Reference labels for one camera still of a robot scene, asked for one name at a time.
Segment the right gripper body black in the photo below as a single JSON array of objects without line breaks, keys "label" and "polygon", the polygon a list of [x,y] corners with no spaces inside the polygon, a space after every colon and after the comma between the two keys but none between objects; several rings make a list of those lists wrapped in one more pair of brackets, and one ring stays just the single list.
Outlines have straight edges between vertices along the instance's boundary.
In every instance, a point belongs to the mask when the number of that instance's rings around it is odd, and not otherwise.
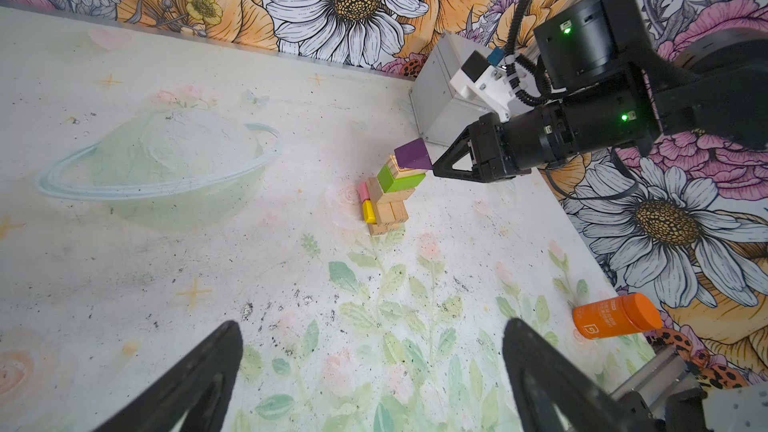
[{"label": "right gripper body black", "polygon": [[635,0],[582,0],[534,36],[552,87],[564,95],[506,123],[486,114],[470,125],[474,181],[512,178],[608,147],[652,147],[660,128],[631,55],[654,51]]}]

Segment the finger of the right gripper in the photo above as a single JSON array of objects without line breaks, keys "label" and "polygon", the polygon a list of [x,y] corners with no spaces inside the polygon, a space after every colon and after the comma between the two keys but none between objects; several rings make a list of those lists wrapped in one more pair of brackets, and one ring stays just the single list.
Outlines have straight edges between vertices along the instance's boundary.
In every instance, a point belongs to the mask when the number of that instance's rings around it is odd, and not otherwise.
[{"label": "finger of the right gripper", "polygon": [[[487,123],[483,120],[467,126],[434,162],[433,174],[439,178],[486,183],[487,177],[483,171],[483,164],[488,158],[486,132]],[[458,162],[467,157],[471,159],[471,167],[458,169]]]}]

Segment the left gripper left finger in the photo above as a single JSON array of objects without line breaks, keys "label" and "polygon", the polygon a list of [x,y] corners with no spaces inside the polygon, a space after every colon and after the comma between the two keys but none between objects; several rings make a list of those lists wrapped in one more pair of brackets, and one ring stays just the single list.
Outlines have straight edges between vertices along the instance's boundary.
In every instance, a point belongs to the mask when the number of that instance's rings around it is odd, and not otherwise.
[{"label": "left gripper left finger", "polygon": [[220,431],[243,357],[239,324],[223,322],[99,431]]}]

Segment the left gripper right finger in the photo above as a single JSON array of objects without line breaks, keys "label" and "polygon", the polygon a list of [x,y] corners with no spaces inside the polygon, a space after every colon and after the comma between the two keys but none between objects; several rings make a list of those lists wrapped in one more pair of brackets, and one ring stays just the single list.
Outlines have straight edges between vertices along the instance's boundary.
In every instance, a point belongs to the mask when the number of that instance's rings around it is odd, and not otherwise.
[{"label": "left gripper right finger", "polygon": [[656,429],[653,419],[611,399],[523,320],[507,322],[502,352],[525,431],[563,431],[561,416],[576,431]]}]

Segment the purple wood block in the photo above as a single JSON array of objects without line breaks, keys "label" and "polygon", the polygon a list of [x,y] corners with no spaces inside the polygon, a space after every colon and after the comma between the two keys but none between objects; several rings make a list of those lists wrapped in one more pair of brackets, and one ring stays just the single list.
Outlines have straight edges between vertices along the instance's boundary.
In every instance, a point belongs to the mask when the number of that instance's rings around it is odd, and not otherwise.
[{"label": "purple wood block", "polygon": [[414,139],[394,150],[398,168],[413,170],[431,170],[432,161],[422,138]]}]

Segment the cartoon printed wood block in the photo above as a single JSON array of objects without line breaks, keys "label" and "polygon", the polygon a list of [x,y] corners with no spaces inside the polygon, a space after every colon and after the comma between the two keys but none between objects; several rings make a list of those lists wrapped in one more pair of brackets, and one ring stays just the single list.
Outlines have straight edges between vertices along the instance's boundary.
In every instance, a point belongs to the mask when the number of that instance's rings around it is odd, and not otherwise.
[{"label": "cartoon printed wood block", "polygon": [[414,177],[414,176],[423,175],[426,173],[425,169],[401,168],[394,155],[391,155],[389,157],[389,159],[386,162],[386,166],[388,167],[394,179]]}]

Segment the green wood block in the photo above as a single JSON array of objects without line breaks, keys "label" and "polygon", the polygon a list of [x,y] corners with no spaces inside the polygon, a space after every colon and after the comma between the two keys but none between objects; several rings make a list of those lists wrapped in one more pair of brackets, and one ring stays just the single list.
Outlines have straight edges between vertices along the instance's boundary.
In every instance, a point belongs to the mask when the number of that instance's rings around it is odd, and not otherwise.
[{"label": "green wood block", "polygon": [[377,180],[384,193],[395,193],[415,189],[426,178],[424,173],[396,178],[388,166],[383,166],[377,175]]}]

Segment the wide plain wood block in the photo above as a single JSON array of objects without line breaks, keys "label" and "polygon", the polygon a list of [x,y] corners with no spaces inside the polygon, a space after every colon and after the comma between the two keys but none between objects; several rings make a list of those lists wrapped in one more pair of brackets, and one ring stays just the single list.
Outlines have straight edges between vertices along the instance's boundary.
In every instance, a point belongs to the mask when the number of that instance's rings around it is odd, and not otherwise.
[{"label": "wide plain wood block", "polygon": [[384,192],[377,178],[369,177],[366,181],[370,200],[374,204],[405,201],[415,192],[415,188],[396,192]]}]

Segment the plain wood block numbered 11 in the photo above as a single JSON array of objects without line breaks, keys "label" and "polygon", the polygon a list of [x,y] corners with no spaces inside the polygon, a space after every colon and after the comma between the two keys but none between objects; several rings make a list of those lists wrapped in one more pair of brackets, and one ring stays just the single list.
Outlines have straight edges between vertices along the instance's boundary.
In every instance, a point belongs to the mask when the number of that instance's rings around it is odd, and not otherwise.
[{"label": "plain wood block numbered 11", "polygon": [[391,202],[375,202],[373,204],[374,215],[377,225],[390,225],[396,222],[396,216],[392,209]]}]

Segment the pink wood block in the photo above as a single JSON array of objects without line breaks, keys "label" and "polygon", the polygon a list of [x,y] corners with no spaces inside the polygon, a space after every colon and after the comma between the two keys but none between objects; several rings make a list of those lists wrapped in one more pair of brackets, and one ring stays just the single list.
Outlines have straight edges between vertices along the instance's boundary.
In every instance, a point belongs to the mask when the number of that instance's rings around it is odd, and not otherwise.
[{"label": "pink wood block", "polygon": [[368,201],[370,199],[368,184],[366,182],[362,182],[358,185],[358,195],[362,202]]}]

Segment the yellow wood block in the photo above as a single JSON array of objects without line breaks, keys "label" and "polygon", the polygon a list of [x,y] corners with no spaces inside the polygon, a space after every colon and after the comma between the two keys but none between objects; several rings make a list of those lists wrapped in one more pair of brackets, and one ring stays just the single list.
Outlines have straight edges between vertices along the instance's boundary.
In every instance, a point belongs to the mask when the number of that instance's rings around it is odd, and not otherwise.
[{"label": "yellow wood block", "polygon": [[370,200],[365,200],[362,203],[362,212],[363,212],[364,221],[367,224],[376,224],[377,223],[375,212],[374,212],[373,203]]}]

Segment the plain wood block numbered 31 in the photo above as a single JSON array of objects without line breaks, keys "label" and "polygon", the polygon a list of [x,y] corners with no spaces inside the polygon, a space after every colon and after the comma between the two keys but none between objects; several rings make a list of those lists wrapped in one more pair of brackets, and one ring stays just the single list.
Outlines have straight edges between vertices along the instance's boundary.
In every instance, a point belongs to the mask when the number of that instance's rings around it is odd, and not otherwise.
[{"label": "plain wood block numbered 31", "polygon": [[393,201],[390,206],[395,223],[404,223],[409,219],[404,201]]}]

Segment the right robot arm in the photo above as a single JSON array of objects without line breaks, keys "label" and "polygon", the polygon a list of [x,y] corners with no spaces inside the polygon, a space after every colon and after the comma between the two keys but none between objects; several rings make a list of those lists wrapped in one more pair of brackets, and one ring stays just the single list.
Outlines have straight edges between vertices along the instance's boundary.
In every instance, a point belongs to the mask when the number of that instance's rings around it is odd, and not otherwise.
[{"label": "right robot arm", "polygon": [[635,0],[581,0],[536,28],[554,88],[531,111],[468,125],[434,163],[442,178],[490,183],[607,147],[648,154],[661,135],[701,129],[767,146],[767,36],[721,30],[676,62],[652,48]]}]

